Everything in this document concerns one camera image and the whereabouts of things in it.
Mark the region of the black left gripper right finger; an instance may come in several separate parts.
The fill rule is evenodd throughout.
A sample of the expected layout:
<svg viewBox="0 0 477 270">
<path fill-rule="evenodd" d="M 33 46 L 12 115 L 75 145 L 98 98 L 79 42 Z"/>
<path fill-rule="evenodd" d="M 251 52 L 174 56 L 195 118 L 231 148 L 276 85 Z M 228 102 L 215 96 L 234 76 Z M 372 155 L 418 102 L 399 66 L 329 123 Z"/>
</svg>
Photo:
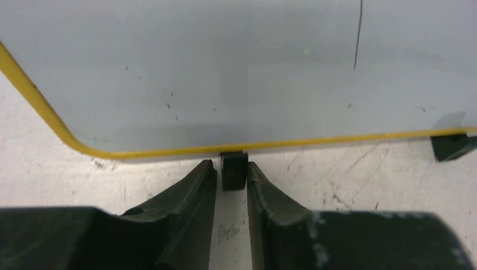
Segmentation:
<svg viewBox="0 0 477 270">
<path fill-rule="evenodd" d="M 456 234 L 435 214 L 310 210 L 247 169 L 254 269 L 473 269 Z"/>
</svg>

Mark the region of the yellow-framed whiteboard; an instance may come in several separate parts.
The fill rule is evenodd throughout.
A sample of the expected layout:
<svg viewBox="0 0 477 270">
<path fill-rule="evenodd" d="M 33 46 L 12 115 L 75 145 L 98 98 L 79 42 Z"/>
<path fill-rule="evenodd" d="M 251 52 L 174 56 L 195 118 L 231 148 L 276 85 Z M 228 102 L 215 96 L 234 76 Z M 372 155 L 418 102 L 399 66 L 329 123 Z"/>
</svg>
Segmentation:
<svg viewBox="0 0 477 270">
<path fill-rule="evenodd" d="M 133 159 L 476 132 L 475 1 L 2 1 L 1 71 Z"/>
</svg>

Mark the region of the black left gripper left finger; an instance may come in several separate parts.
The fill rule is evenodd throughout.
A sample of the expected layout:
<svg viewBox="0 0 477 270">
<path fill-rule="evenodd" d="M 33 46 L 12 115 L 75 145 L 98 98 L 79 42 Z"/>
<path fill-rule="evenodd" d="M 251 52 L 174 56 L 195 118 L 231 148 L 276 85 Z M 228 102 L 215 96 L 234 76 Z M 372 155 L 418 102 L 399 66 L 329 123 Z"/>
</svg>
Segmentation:
<svg viewBox="0 0 477 270">
<path fill-rule="evenodd" d="M 203 160 L 124 214 L 1 209 L 2 269 L 208 269 L 217 171 Z"/>
</svg>

